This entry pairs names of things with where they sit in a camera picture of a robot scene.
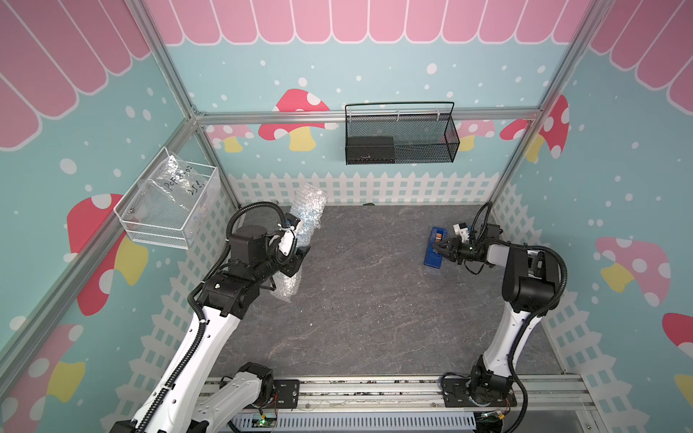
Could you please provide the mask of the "clear bubble wrap sheet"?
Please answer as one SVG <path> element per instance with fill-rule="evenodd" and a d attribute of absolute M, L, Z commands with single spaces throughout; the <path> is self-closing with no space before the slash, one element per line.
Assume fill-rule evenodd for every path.
<path fill-rule="evenodd" d="M 319 220 L 320 227 L 321 217 L 327 202 L 328 194 L 325 191 L 312 184 L 305 184 L 296 191 L 290 213 L 299 218 L 308 215 L 314 216 Z"/>

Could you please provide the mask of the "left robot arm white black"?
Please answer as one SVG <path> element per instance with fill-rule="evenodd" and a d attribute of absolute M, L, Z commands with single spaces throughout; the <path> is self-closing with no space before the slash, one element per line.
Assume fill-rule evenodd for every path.
<path fill-rule="evenodd" d="M 236 211 L 227 223 L 222 252 L 188 295 L 193 319 L 173 360 L 144 404 L 114 432 L 218 432 L 248 406 L 259 411 L 277 399 L 272 369 L 247 363 L 205 401 L 199 396 L 221 349 L 261 290 L 275 290 L 274 276 L 301 269 L 307 246 L 299 244 L 300 216 L 260 201 Z"/>

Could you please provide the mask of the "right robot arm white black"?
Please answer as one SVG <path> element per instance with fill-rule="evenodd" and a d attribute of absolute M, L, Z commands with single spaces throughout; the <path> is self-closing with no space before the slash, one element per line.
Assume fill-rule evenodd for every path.
<path fill-rule="evenodd" d="M 503 229 L 489 221 L 491 207 L 485 203 L 470 225 L 456 224 L 451 234 L 444 228 L 431 229 L 424 264 L 439 268 L 447 260 L 474 275 L 485 268 L 503 269 L 504 310 L 492 343 L 466 375 L 442 375 L 440 389 L 448 408 L 503 405 L 507 412 L 516 404 L 514 386 L 526 394 L 516 371 L 517 358 L 532 330 L 558 306 L 568 270 L 550 247 L 504 241 Z"/>

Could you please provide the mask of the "black box in basket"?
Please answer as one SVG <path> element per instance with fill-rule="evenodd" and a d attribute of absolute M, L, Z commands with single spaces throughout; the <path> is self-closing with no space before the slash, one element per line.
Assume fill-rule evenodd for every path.
<path fill-rule="evenodd" d="M 395 140 L 391 136 L 354 136 L 346 139 L 346 164 L 395 163 Z"/>

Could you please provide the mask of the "clear plastic bag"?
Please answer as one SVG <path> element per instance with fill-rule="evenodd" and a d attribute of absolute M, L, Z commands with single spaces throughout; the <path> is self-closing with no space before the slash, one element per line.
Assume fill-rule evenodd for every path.
<path fill-rule="evenodd" d="M 187 215 L 193 210 L 207 183 L 208 179 L 190 163 L 169 154 L 144 181 L 144 195 L 155 205 L 164 205 Z"/>

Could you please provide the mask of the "small green circuit board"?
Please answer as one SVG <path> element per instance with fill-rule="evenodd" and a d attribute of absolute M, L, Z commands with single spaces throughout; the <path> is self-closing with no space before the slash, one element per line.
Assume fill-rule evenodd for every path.
<path fill-rule="evenodd" d="M 274 429 L 278 425 L 278 420 L 276 416 L 270 416 L 267 414 L 257 414 L 254 415 L 251 422 L 251 427 L 254 429 Z"/>

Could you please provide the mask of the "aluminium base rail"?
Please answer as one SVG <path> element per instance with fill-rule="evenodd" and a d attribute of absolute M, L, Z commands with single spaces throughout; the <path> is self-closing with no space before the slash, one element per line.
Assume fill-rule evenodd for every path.
<path fill-rule="evenodd" d="M 265 412 L 376 412 L 376 411 L 593 411 L 597 404 L 578 375 L 522 375 L 526 393 L 514 385 L 505 403 L 478 407 L 452 404 L 442 384 L 456 375 L 328 375 L 280 377 L 300 381 L 298 406 L 280 409 L 270 403 Z"/>

